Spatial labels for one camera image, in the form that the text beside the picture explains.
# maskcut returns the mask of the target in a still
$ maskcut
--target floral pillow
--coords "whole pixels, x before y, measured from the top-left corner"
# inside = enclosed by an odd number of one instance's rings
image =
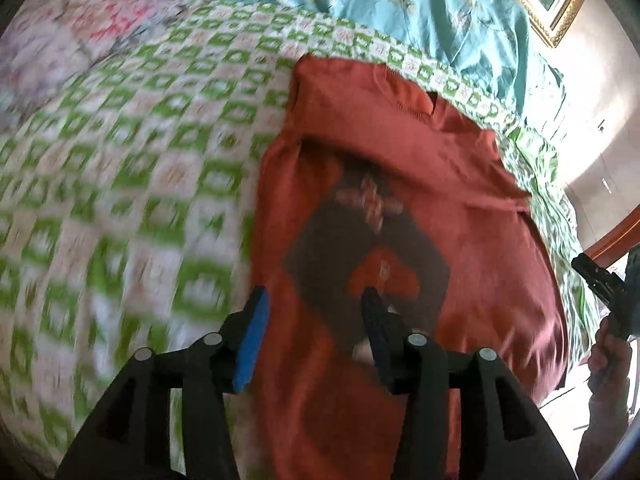
[[[26,0],[0,38],[0,132],[66,80],[181,10],[175,0]]]

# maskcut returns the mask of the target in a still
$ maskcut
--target orange t-shirt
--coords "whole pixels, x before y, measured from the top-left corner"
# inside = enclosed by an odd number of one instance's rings
[[[252,391],[279,480],[390,477],[404,399],[352,358],[365,286],[443,348],[495,349],[536,402],[561,380],[558,287],[494,135],[383,65],[295,66],[260,170],[252,255],[271,308]]]

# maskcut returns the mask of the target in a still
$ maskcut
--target wooden door frame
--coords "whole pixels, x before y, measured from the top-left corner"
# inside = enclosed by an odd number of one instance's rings
[[[606,269],[637,244],[640,244],[640,205],[584,252],[599,266]]]

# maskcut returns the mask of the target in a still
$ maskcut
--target black tool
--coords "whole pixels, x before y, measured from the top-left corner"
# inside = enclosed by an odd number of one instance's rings
[[[493,350],[443,350],[412,333],[374,288],[362,295],[362,315],[380,380],[408,394],[392,480],[445,478],[450,388],[462,399],[460,480],[575,480],[535,403]]]
[[[98,401],[60,464],[56,480],[239,480],[222,394],[251,377],[268,317],[262,287],[242,312],[184,350],[138,349]],[[169,400],[182,389],[187,476],[171,470]]]
[[[629,251],[624,282],[617,274],[599,266],[584,253],[578,254],[571,265],[611,311],[609,333],[625,341],[630,336],[640,336],[640,246]],[[607,355],[607,361],[607,368],[589,378],[589,389],[594,393],[615,358]]]
[[[219,332],[185,350],[137,350],[87,418],[56,480],[238,480],[222,393],[238,392],[250,376],[266,301],[257,288]],[[362,296],[362,315],[384,385],[408,394],[393,480],[444,480],[450,388],[462,398],[460,480],[575,480],[535,404],[493,350],[444,351],[411,333],[372,288]],[[187,476],[170,468],[171,388],[182,388]]]

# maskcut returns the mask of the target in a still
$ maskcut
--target wall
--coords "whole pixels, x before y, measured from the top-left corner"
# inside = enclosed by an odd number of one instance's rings
[[[640,203],[640,57],[604,0],[585,0],[557,48],[536,39],[573,105],[560,175],[586,248]]]

